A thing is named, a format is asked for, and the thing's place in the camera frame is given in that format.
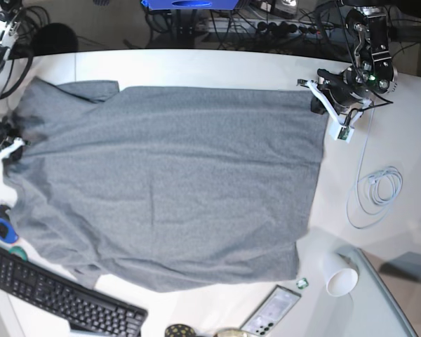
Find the cup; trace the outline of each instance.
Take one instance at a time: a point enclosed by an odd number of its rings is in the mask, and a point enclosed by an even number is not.
[[[328,253],[323,257],[322,270],[326,291],[334,297],[344,296],[351,292],[359,280],[357,271],[336,253]]]

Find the blue object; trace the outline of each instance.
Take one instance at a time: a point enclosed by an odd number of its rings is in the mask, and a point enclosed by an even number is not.
[[[152,10],[161,9],[234,9],[239,0],[142,0],[142,5]]]
[[[7,210],[9,210],[7,206],[0,206],[0,240],[7,244],[13,244],[19,240],[19,236],[9,221]]]

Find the white cable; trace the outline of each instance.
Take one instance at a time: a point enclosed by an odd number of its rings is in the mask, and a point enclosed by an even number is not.
[[[402,189],[402,184],[403,184],[402,175],[399,173],[398,169],[393,166],[388,166],[384,168],[383,170],[370,173],[359,180],[360,170],[363,163],[363,157],[365,155],[366,144],[368,143],[368,137],[370,135],[371,124],[373,122],[373,116],[374,116],[374,109],[372,109],[371,115],[370,115],[370,121],[368,124],[368,132],[366,134],[365,144],[363,145],[360,162],[359,162],[359,168],[357,169],[356,182],[354,183],[352,188],[349,190],[347,200],[346,200],[346,219],[352,227],[358,230],[364,230],[366,228],[370,228],[374,225],[377,225],[378,223],[381,223],[388,216],[389,212],[392,209],[393,202],[398,197]],[[379,209],[378,211],[376,212],[367,211],[364,205],[361,203],[360,196],[359,196],[359,185],[362,182],[365,182],[364,191],[363,191],[364,197],[368,200],[368,202],[371,205]],[[383,198],[379,195],[379,186],[380,186],[380,183],[383,183],[383,182],[389,183],[389,186],[392,189],[391,195],[386,198]],[[353,224],[353,222],[351,221],[351,218],[349,217],[349,212],[348,212],[349,200],[350,200],[351,193],[353,192],[353,190],[355,191],[357,205],[360,207],[363,213],[370,217],[379,216],[377,220],[362,227],[359,227]]]

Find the gray fabric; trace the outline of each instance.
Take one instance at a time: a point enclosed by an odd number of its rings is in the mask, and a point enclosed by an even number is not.
[[[294,279],[327,122],[311,94],[109,85],[26,90],[33,144],[8,168],[19,235],[87,286]]]

